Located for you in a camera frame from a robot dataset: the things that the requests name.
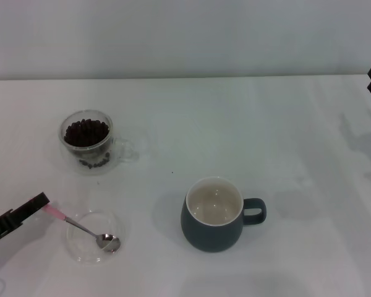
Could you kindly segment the pink-handled metal spoon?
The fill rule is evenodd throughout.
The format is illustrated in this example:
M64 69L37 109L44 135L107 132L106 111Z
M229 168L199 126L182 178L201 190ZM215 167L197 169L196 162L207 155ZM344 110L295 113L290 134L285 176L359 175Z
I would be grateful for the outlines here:
M121 241L118 237L111 235L111 234L101 234L97 235L94 232L90 231L86 227L82 226L81 224L77 223L56 207L51 206L50 204L45 205L42 208L46 213L52 215L53 217L62 220L86 233L94 237L97 246L102 249L104 252L111 252L114 253L121 247Z

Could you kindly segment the coffee beans pile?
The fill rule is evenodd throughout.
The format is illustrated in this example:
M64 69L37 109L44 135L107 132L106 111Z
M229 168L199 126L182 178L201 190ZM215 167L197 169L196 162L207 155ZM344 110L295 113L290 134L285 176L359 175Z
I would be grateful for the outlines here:
M109 126L100 120L82 119L67 127L64 141L74 147L89 147L101 142L109 133Z

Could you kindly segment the clear glass saucer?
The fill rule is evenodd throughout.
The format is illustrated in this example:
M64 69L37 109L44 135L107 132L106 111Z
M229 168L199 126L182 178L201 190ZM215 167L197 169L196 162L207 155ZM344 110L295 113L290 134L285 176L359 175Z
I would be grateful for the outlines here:
M124 245L124 228L117 217L111 212L102 210L88 210L78 213L72 218L97 235L111 234L118 237L121 247L114 253L100 249L94 237L72 226L67 226L65 246L71 258L81 264L100 264L110 260Z

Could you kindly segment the double-walled glass cup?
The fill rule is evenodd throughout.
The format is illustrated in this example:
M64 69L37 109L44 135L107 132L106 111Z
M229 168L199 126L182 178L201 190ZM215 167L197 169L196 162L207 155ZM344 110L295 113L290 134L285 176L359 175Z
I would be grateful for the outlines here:
M66 129L72 123L82 119L100 120L109 126L109 133L101 142L89 147L74 147L64 141ZM107 173L121 162L134 161L137 152L133 143L122 138L114 128L112 119L102 111L81 110L70 114L58 129L61 142L61 154L66 163L82 175L100 175Z

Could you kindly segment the dark teal ceramic mug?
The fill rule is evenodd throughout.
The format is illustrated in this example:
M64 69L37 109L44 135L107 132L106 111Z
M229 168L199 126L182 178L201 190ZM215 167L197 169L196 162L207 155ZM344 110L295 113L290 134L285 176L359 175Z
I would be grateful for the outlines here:
M208 177L187 191L181 228L193 247L221 252L237 242L245 225L259 225L266 217L267 207L262 199L245 199L227 179Z

